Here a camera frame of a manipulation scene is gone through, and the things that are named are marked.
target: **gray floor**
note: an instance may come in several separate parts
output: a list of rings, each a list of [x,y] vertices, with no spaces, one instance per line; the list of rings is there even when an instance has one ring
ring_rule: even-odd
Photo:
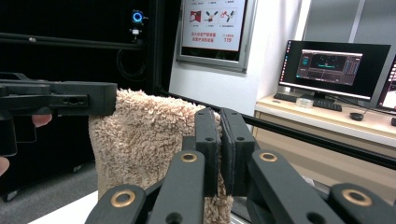
[[[20,190],[10,202],[0,200],[0,223],[29,223],[96,190],[97,175],[90,162],[76,173],[58,175]]]

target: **towel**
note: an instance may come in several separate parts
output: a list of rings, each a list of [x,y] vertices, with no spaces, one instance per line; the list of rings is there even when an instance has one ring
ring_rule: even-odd
[[[111,116],[90,116],[89,134],[98,174],[99,199],[121,184],[148,188],[166,175],[183,136],[194,136],[194,114],[205,108],[142,91],[118,90]],[[219,114],[216,114],[219,125]],[[219,175],[219,195],[205,198],[204,223],[231,222],[233,198]]]

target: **hand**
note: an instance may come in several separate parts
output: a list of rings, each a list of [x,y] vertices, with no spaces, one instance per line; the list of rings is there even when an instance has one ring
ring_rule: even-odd
[[[32,122],[38,128],[48,124],[52,120],[52,115],[33,115]],[[0,176],[8,169],[9,161],[7,158],[0,157]]]

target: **monitor screen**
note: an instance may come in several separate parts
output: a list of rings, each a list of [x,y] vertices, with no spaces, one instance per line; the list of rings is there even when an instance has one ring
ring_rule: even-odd
[[[378,98],[377,107],[396,112],[396,55],[389,69],[384,88]]]
[[[279,86],[370,101],[390,45],[288,41]]]

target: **blue ring light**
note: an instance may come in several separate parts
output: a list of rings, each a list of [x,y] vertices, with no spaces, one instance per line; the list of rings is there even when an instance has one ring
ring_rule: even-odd
[[[134,19],[134,22],[141,22],[143,20],[143,15],[140,12],[136,12],[132,18]]]

